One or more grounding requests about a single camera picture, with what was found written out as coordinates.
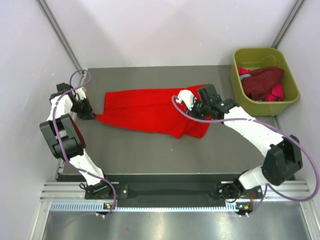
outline green basket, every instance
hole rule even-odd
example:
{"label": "green basket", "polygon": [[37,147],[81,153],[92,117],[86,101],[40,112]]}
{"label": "green basket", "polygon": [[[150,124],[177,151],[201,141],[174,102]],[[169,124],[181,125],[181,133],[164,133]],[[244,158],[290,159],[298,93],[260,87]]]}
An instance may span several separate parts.
{"label": "green basket", "polygon": [[[244,92],[238,73],[238,67],[260,69],[276,66],[284,70],[281,84],[284,89],[283,101],[259,102],[248,98]],[[252,116],[275,116],[288,105],[299,99],[299,91],[283,54],[275,48],[241,48],[233,54],[230,79],[236,102]]]}

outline white panel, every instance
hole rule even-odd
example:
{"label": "white panel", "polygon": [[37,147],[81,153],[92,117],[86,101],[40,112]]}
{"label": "white panel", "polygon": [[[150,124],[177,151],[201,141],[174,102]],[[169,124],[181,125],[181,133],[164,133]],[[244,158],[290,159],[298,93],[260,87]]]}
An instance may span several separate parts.
{"label": "white panel", "polygon": [[39,124],[75,69],[35,0],[2,0],[0,9],[0,233],[25,240],[58,164]]}
{"label": "white panel", "polygon": [[89,68],[230,64],[269,47],[292,0],[47,0]]}
{"label": "white panel", "polygon": [[[279,46],[301,94],[300,100],[278,116],[280,127],[296,135],[320,169],[320,1],[307,0]],[[313,191],[315,175],[307,159],[299,176]],[[315,198],[320,211],[320,195]]]}

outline gray tabletop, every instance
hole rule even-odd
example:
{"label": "gray tabletop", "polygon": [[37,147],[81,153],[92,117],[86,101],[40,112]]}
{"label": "gray tabletop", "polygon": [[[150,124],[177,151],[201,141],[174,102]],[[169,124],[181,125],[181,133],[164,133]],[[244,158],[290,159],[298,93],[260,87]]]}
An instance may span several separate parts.
{"label": "gray tabletop", "polygon": [[[148,88],[184,88],[214,84],[222,99],[234,98],[231,67],[168,66],[89,69],[86,94],[96,113],[103,113],[106,92]],[[274,124],[272,117],[258,119]],[[117,128],[95,120],[76,121],[87,152],[106,174],[240,173],[263,163],[246,139],[223,124],[212,124],[201,138],[176,139],[158,133]],[[65,174],[77,173],[69,166]]]}

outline pink cloth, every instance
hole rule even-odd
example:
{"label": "pink cloth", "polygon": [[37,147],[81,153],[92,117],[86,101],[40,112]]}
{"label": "pink cloth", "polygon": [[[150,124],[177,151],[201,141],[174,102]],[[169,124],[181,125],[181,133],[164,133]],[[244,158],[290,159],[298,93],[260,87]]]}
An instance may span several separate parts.
{"label": "pink cloth", "polygon": [[272,88],[270,94],[264,99],[265,102],[282,101],[285,98],[284,87],[281,83],[277,83]]}
{"label": "pink cloth", "polygon": [[252,70],[250,69],[245,69],[243,67],[238,67],[238,73],[239,75],[244,75],[244,74],[250,74],[252,72]]}

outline red cloth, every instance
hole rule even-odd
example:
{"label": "red cloth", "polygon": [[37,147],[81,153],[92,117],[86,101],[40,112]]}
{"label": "red cloth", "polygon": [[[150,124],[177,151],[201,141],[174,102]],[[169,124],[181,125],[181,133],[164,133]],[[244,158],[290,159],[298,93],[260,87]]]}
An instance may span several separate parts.
{"label": "red cloth", "polygon": [[[183,89],[190,90],[199,99],[197,89],[202,86],[107,92],[103,114],[97,114],[98,121],[119,128],[169,134],[176,138],[181,138],[184,134],[202,138],[209,124],[186,118],[171,102],[171,97],[177,96]],[[185,111],[184,104],[178,106]]]}
{"label": "red cloth", "polygon": [[251,72],[252,72],[252,70],[250,70],[250,69],[245,69],[243,67],[238,66],[239,75],[250,74]]}
{"label": "red cloth", "polygon": [[277,83],[271,90],[271,93],[264,99],[265,102],[282,101],[285,98],[284,87]]}
{"label": "red cloth", "polygon": [[252,100],[265,99],[272,88],[280,82],[285,71],[276,66],[268,66],[253,70],[251,76],[245,77],[241,83],[244,93]]}

